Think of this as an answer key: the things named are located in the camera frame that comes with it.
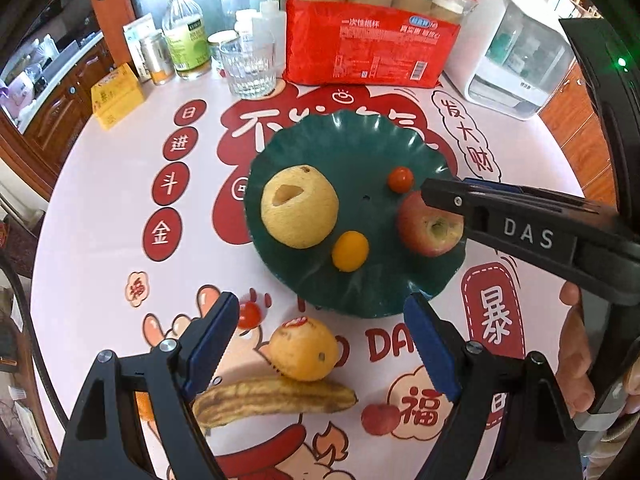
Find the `person's right hand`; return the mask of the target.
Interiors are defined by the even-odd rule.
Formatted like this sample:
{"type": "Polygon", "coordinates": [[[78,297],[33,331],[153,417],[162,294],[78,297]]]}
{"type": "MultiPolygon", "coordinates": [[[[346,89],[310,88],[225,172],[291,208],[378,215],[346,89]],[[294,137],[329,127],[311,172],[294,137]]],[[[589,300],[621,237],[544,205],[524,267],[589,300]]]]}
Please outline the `person's right hand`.
{"type": "Polygon", "coordinates": [[[570,310],[560,333],[558,370],[555,377],[570,416],[574,416],[587,411],[594,400],[593,385],[588,378],[592,359],[582,317],[580,289],[575,284],[566,282],[561,288],[560,300],[570,310]]]}

